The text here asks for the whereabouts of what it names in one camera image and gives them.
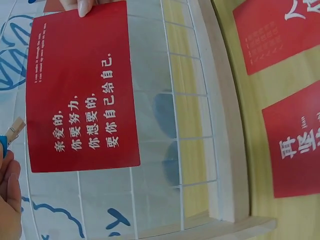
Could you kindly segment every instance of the red poster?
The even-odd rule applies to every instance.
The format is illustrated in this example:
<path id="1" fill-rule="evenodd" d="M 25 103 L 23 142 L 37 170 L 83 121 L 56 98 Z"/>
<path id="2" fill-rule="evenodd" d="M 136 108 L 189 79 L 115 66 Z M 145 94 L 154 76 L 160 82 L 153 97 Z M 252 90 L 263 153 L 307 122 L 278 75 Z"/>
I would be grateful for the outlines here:
<path id="1" fill-rule="evenodd" d="M 140 165 L 125 1 L 34 19 L 26 121 L 35 173 Z"/>
<path id="2" fill-rule="evenodd" d="M 320 80 L 262 110 L 275 198 L 320 193 Z"/>
<path id="3" fill-rule="evenodd" d="M 248 75 L 320 44 L 320 0 L 246 0 L 233 15 Z"/>

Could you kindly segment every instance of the light wood edge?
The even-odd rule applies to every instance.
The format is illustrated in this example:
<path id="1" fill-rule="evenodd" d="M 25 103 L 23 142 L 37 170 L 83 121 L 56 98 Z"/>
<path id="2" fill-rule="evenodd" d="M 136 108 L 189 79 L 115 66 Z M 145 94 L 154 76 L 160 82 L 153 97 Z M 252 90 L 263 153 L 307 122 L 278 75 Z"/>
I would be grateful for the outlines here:
<path id="1" fill-rule="evenodd" d="M 202 226 L 178 231 L 174 233 L 139 238 L 145 240 L 247 240 L 249 238 L 266 234 L 274 230 L 277 221 L 270 217 L 251 216 L 242 221 L 231 223 L 227 221 L 214 221 Z M 170 226 L 163 227 L 162 232 L 170 230 Z M 106 238 L 90 238 L 91 240 L 106 240 Z M 119 240 L 132 240 L 132 236 L 119 236 Z"/>
<path id="2" fill-rule="evenodd" d="M 209 97 L 217 158 L 221 219 L 250 214 L 248 170 L 236 87 L 219 23 L 210 0 L 189 0 Z"/>

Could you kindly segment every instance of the wooden clothespin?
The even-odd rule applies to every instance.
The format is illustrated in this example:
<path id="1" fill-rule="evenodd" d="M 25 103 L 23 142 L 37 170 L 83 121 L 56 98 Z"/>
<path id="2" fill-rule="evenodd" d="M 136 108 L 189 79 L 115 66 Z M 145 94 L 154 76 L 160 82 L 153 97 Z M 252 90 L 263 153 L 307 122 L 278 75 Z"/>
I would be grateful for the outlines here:
<path id="1" fill-rule="evenodd" d="M 21 117 L 18 117 L 11 127 L 9 127 L 8 131 L 6 132 L 5 136 L 8 141 L 8 146 L 19 137 L 19 133 L 24 129 L 26 126 L 25 122 L 22 120 Z"/>
<path id="2" fill-rule="evenodd" d="M 26 126 L 21 117 L 18 117 L 4 136 L 0 136 L 0 144 L 3 147 L 3 158 L 7 155 L 9 145 L 19 137 L 19 133 Z"/>

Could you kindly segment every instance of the yellow wall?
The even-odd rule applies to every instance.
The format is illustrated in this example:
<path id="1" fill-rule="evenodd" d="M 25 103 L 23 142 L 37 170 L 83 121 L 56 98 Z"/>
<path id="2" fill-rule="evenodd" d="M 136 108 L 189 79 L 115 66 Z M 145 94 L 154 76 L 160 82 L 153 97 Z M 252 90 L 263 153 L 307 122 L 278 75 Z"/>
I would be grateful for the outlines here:
<path id="1" fill-rule="evenodd" d="M 248 76 L 232 12 L 244 0 L 213 2 L 225 35 L 241 104 L 252 215 L 278 219 L 277 230 L 252 240 L 319 240 L 320 195 L 273 197 L 270 153 L 261 111 L 320 80 L 320 46 Z"/>

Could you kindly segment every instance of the finger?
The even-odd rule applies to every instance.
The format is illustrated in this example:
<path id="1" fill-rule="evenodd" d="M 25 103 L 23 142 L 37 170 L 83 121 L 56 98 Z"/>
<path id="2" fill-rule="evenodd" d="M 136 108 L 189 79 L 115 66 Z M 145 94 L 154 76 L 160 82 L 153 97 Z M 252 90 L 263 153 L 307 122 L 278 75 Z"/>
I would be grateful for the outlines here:
<path id="1" fill-rule="evenodd" d="M 80 18 L 83 18 L 90 12 L 95 0 L 78 0 L 78 12 Z"/>
<path id="2" fill-rule="evenodd" d="M 18 175 L 12 173 L 8 180 L 7 201 L 17 213 L 21 214 L 21 190 Z"/>
<path id="3" fill-rule="evenodd" d="M 77 0 L 60 0 L 64 10 L 69 11 L 78 8 Z"/>
<path id="4" fill-rule="evenodd" d="M 2 183 L 10 162 L 15 158 L 12 151 L 8 150 L 3 161 L 0 161 L 0 184 Z"/>
<path id="5" fill-rule="evenodd" d="M 12 160 L 5 172 L 4 178 L 0 183 L 0 196 L 6 201 L 7 200 L 7 189 L 8 189 L 8 180 L 11 174 L 16 174 L 19 178 L 21 167 L 18 161 Z"/>

